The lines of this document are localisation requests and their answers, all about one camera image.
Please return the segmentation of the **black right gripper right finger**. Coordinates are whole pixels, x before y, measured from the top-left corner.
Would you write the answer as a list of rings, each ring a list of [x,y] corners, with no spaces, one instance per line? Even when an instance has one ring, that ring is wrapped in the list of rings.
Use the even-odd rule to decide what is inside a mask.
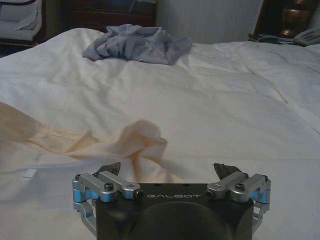
[[[271,181],[266,175],[249,176],[235,166],[214,163],[213,168],[219,178],[218,182],[209,183],[206,196],[210,200],[220,200],[227,194],[237,203],[254,202],[258,213],[253,213],[253,229],[258,229],[263,215],[270,210]]]

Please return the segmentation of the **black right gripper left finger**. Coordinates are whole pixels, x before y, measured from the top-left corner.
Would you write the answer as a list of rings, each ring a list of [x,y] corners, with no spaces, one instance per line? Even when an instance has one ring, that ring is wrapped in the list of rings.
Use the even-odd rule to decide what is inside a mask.
[[[118,194],[134,201],[144,196],[140,184],[126,181],[108,170],[81,173],[72,179],[73,208],[80,213],[82,223],[91,233],[97,232],[97,222],[93,205],[88,201],[100,199],[112,203],[118,199]]]

